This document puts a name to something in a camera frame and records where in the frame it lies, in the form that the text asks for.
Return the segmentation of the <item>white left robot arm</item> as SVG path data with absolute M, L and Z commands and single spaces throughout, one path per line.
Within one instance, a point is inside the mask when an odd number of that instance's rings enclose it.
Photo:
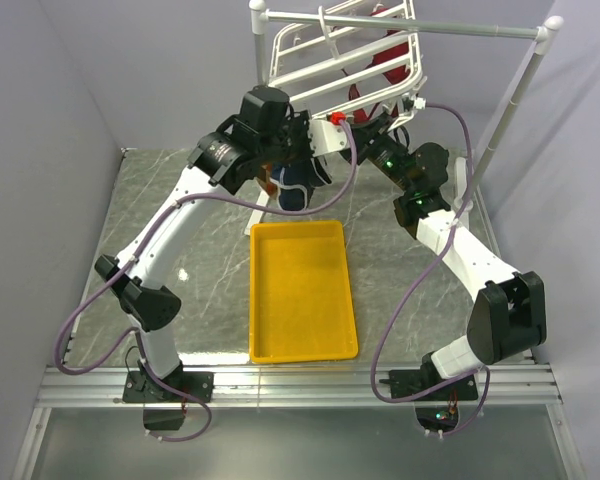
M 182 302 L 166 279 L 186 243 L 223 200 L 266 164 L 308 160 L 310 115 L 283 91 L 258 86 L 240 109 L 194 147 L 172 192 L 138 236 L 95 270 L 118 299 L 135 330 L 140 377 L 158 401 L 184 394 L 186 376 L 171 327 Z

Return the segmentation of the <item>navy blue underwear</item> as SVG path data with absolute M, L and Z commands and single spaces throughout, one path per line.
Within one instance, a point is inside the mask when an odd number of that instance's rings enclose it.
M 278 205 L 285 211 L 302 211 L 308 208 L 315 190 L 330 185 L 332 177 L 326 160 L 311 158 L 290 165 L 274 163 L 270 181 L 278 189 Z

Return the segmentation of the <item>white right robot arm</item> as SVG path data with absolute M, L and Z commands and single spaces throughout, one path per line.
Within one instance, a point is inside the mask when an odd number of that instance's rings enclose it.
M 411 151 L 389 132 L 389 119 L 352 128 L 357 157 L 369 161 L 402 193 L 394 201 L 398 224 L 431 250 L 469 293 L 473 308 L 465 334 L 425 355 L 416 370 L 392 370 L 387 403 L 445 400 L 486 366 L 546 341 L 544 283 L 497 257 L 444 200 L 449 153 L 428 142 Z

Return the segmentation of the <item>white clip drying hanger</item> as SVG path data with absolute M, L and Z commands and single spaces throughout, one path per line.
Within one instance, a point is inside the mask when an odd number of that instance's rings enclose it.
M 412 1 L 344 1 L 323 8 L 325 14 L 338 16 L 387 16 L 389 18 L 415 19 L 416 11 Z M 285 91 L 292 105 L 297 109 L 308 110 L 313 117 L 323 118 L 333 112 L 342 112 L 352 121 L 350 113 L 356 108 L 372 104 L 376 99 L 392 97 L 393 89 L 379 90 L 379 95 L 365 95 L 358 100 L 349 101 L 349 86 L 356 80 L 370 77 L 374 71 L 368 70 L 353 74 L 352 61 L 360 59 L 364 49 L 353 54 L 348 51 L 355 48 L 354 43 L 363 45 L 374 39 L 382 38 L 388 30 L 357 29 L 344 30 L 345 27 L 328 26 L 331 42 L 322 38 L 320 24 L 286 24 L 274 36 L 268 79 L 273 80 L 274 88 Z M 409 94 L 420 96 L 420 90 L 426 82 L 423 72 L 419 36 L 411 35 L 413 53 L 418 53 L 419 61 L 413 66 L 419 67 L 409 86 Z M 393 129 L 407 122 L 400 117 L 394 119 Z

